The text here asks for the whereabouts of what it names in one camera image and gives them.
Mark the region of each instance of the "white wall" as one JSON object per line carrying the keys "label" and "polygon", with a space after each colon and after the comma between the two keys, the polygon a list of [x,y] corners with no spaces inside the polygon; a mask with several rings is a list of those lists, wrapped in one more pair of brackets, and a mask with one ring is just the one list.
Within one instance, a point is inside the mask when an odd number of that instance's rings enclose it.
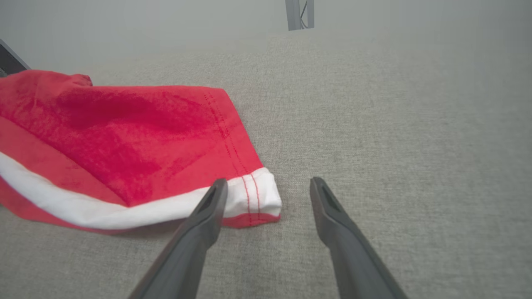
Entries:
{"label": "white wall", "polygon": [[284,0],[0,0],[0,38],[31,68],[66,73],[287,30]]}
{"label": "white wall", "polygon": [[[532,0],[314,3],[316,30],[349,38],[482,34],[532,47]],[[31,68],[66,73],[287,30],[285,0],[0,0],[0,38]]]}

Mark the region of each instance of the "red fabric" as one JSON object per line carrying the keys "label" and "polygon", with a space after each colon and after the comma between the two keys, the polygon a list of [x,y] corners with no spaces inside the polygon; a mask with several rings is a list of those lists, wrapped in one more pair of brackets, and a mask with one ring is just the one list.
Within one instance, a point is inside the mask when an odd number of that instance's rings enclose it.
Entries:
{"label": "red fabric", "polygon": [[273,216],[268,213],[241,214],[235,217],[224,218],[222,224],[236,228],[261,225],[268,222],[277,222],[281,215]]}
{"label": "red fabric", "polygon": [[[262,167],[222,89],[92,86],[37,70],[0,79],[0,152],[61,188],[125,206]],[[8,189],[1,181],[0,203],[19,216],[71,226]]]}

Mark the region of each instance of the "metal leg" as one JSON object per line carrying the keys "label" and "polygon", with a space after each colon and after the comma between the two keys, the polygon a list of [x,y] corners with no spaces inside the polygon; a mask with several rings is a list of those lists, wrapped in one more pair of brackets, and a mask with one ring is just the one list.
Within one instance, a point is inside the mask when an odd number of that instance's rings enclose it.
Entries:
{"label": "metal leg", "polygon": [[308,28],[314,28],[314,0],[306,1],[306,18]]}
{"label": "metal leg", "polygon": [[[301,29],[299,0],[285,0],[288,31]],[[312,24],[314,25],[314,9],[312,9]]]}

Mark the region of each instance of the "seam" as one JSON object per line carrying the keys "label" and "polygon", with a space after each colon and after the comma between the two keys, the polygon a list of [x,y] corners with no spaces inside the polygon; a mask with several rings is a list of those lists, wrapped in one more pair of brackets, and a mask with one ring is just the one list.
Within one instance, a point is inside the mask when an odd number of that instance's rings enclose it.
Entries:
{"label": "seam", "polygon": [[[209,97],[214,100],[214,97],[212,96],[212,94],[210,92],[208,92],[208,95]],[[231,146],[233,148],[233,151],[235,151],[235,155],[236,155],[236,158],[238,160],[238,162],[240,163],[240,166],[242,166],[244,172],[247,174],[248,171],[246,169],[246,166],[244,166],[244,164],[242,163],[242,160],[240,159],[240,156],[238,155],[238,151],[236,150],[236,147],[235,147],[235,143],[233,142],[233,139],[231,137],[231,133],[229,132],[229,128],[227,127],[226,125],[226,122],[225,122],[225,118],[223,117],[222,115],[222,112],[220,111],[220,107],[218,106],[218,104],[216,102],[214,102],[216,105],[216,109],[218,111],[218,114],[220,115],[220,119],[221,119],[221,122],[222,122],[222,125],[225,129],[225,132],[226,132],[226,135],[227,137],[229,138],[229,142],[231,142]],[[247,185],[246,185],[246,181],[244,180],[244,176],[242,176],[242,181],[244,181],[244,188],[246,189],[246,195],[247,195],[247,213],[249,214],[250,216],[250,226],[251,226],[251,207],[250,207],[250,195],[249,195],[249,192],[247,190]]]}
{"label": "seam", "polygon": [[216,122],[216,125],[218,126],[218,129],[220,130],[220,136],[222,137],[223,144],[226,147],[226,151],[227,151],[227,155],[229,156],[229,160],[231,161],[231,164],[232,164],[232,166],[233,166],[233,168],[235,170],[235,177],[237,177],[238,176],[238,171],[236,169],[236,165],[235,165],[234,161],[232,160],[231,152],[229,151],[229,147],[227,146],[226,139],[223,136],[222,126],[220,125],[220,122],[218,121],[218,118],[216,117],[216,113],[215,113],[215,111],[214,111],[214,109],[213,109],[213,107],[211,105],[211,102],[207,98],[207,95],[203,94],[203,96],[205,97],[205,101],[207,102],[207,105],[209,105],[209,108],[211,109],[211,113],[212,113],[212,116],[214,117],[214,121]]}
{"label": "seam", "polygon": [[247,215],[250,218],[250,226],[251,226],[251,208],[250,208],[250,194],[247,191],[247,185],[246,180],[244,179],[244,176],[242,176],[242,181],[244,182],[244,188],[246,189],[246,196],[247,196]]}
{"label": "seam", "polygon": [[259,217],[259,220],[261,220],[261,201],[259,197],[259,187],[257,186],[257,181],[253,177],[253,173],[251,173],[251,178],[253,179],[253,183],[255,184],[255,190],[257,191],[257,216]]}

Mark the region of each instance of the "gray carpet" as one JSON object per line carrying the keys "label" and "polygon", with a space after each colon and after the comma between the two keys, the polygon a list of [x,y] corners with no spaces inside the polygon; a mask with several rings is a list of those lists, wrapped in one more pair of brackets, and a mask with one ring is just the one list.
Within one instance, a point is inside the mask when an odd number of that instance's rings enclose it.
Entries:
{"label": "gray carpet", "polygon": [[[530,47],[478,36],[307,30],[85,73],[97,85],[224,88],[276,175],[282,220],[223,228],[198,298],[338,296],[312,176],[411,299],[530,298]],[[126,297],[175,226],[103,236],[0,207],[0,297]]]}

